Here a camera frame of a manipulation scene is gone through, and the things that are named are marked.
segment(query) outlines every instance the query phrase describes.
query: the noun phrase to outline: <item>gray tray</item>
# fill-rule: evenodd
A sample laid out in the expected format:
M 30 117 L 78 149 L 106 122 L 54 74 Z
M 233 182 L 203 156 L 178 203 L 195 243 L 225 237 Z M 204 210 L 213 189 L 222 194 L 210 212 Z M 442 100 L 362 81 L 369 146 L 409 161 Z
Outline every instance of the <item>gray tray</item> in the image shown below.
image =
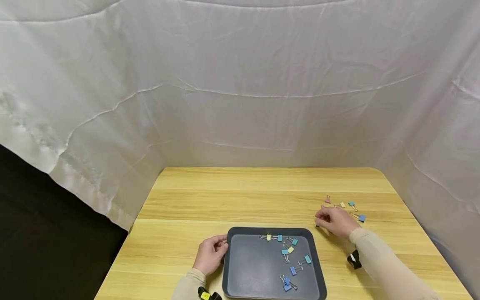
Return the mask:
M 298 239 L 295 250 L 285 263 L 281 242 L 260 239 L 260 235 L 290 236 Z M 269 300 L 324 300 L 327 296 L 313 235 L 304 228 L 233 227 L 228 231 L 229 245 L 225 255 L 223 292 L 230 298 Z M 303 271 L 292 276 L 290 267 L 310 256 L 312 263 L 303 264 Z M 298 290 L 285 292 L 280 275 L 290 277 Z

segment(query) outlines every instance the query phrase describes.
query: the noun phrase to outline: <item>wood grain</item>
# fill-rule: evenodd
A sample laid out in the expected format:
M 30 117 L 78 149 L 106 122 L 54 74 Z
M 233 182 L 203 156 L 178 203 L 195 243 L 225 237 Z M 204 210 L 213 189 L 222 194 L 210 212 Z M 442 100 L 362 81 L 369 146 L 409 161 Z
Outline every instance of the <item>wood grain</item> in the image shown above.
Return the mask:
M 96 299 L 170 299 L 198 244 L 233 226 L 307 228 L 328 299 L 385 299 L 363 270 L 347 265 L 353 246 L 315 227 L 327 194 L 333 203 L 355 201 L 367 216 L 363 226 L 444 300 L 472 299 L 388 180 L 372 168 L 166 168 Z M 207 285 L 224 296 L 221 278 L 219 270 Z

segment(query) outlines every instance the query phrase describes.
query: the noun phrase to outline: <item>white curtain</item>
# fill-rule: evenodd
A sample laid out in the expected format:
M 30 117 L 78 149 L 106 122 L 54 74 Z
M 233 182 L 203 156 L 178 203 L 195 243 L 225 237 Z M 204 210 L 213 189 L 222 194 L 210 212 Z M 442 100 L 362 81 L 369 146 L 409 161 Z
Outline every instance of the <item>white curtain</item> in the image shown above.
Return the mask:
M 129 229 L 166 166 L 374 167 L 480 297 L 476 0 L 2 0 L 0 142 Z

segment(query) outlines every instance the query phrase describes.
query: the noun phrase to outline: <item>wrist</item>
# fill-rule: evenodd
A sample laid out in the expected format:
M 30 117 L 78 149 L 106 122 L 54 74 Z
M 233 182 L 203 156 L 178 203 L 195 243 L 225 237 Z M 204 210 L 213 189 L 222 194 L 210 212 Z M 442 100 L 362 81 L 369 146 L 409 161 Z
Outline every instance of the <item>wrist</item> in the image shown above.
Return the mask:
M 348 239 L 350 240 L 351 243 L 356 244 L 359 239 L 369 234 L 371 234 L 370 230 L 362 227 L 357 227 L 350 232 Z
M 201 270 L 193 267 L 192 269 L 190 269 L 190 271 L 187 272 L 187 276 L 194 277 L 199 280 L 203 286 L 205 285 L 206 275 Z

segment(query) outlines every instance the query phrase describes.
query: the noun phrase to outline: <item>right hand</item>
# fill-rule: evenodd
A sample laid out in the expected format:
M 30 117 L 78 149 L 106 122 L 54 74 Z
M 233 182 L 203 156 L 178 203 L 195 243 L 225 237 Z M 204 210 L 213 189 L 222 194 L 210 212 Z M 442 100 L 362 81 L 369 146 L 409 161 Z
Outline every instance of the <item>right hand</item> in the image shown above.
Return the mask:
M 198 246 L 197 257 L 193 267 L 205 276 L 209 276 L 220 266 L 220 262 L 227 253 L 227 235 L 217 235 L 204 240 Z
M 361 227 L 348 212 L 339 207 L 325 207 L 315 217 L 316 226 L 323 227 L 336 236 L 349 238 L 350 233 Z

